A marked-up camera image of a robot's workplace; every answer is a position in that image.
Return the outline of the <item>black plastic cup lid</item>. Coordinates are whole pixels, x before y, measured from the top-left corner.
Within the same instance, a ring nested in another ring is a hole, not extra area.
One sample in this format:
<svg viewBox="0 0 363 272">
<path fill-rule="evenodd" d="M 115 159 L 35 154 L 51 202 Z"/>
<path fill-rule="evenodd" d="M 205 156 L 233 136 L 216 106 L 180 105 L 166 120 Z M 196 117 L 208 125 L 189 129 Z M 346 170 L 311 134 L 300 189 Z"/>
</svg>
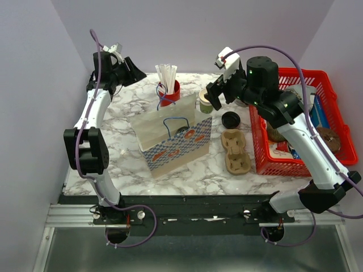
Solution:
<svg viewBox="0 0 363 272">
<path fill-rule="evenodd" d="M 179 128 L 177 131 L 176 131 L 176 134 L 179 134 L 179 133 L 182 133 L 184 131 L 187 131 L 189 129 L 189 127 L 187 126 L 183 126 L 181 128 Z"/>
</svg>

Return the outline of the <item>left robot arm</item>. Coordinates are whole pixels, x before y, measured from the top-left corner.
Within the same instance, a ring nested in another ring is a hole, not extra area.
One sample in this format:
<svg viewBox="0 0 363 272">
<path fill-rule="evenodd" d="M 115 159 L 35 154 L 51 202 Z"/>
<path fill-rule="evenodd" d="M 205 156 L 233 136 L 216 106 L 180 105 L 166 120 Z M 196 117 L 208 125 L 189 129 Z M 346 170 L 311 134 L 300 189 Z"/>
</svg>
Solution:
<svg viewBox="0 0 363 272">
<path fill-rule="evenodd" d="M 130 57 L 121 59 L 116 53 L 94 53 L 93 60 L 85 107 L 74 127 L 64 131 L 63 138 L 70 167 L 90 181 L 99 204 L 109 206 L 106 217 L 119 224 L 125 219 L 126 211 L 120 206 L 121 194 L 108 172 L 109 151 L 100 128 L 117 87 L 135 84 L 146 78 L 146 74 Z"/>
</svg>

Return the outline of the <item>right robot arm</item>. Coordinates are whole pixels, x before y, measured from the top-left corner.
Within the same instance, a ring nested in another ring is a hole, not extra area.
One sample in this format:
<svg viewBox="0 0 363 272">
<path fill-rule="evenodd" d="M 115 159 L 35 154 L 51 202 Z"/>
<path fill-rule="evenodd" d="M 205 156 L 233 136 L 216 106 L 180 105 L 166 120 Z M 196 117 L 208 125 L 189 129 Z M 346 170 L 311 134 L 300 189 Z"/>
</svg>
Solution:
<svg viewBox="0 0 363 272">
<path fill-rule="evenodd" d="M 215 64 L 225 72 L 206 87 L 205 97 L 213 108 L 221 108 L 220 94 L 227 103 L 239 100 L 255 107 L 258 115 L 297 151 L 312 177 L 300 189 L 273 194 L 261 207 L 264 220 L 274 222 L 288 210 L 308 209 L 320 214 L 339 203 L 360 182 L 361 175 L 343 166 L 324 143 L 301 100 L 279 89 L 277 63 L 257 56 L 250 58 L 244 69 L 238 54 L 223 53 Z"/>
</svg>

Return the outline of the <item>checkered paper takeout bag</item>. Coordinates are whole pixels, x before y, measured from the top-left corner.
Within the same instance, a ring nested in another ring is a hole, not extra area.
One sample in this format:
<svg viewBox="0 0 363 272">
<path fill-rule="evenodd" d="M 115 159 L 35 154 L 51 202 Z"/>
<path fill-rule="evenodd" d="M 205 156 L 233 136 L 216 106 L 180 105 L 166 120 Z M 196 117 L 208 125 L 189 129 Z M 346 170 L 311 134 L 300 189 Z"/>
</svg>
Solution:
<svg viewBox="0 0 363 272">
<path fill-rule="evenodd" d="M 130 119 L 141 154 L 153 178 L 209 153 L 212 116 L 196 109 L 197 93 Z M 176 134 L 183 126 L 187 131 Z"/>
</svg>

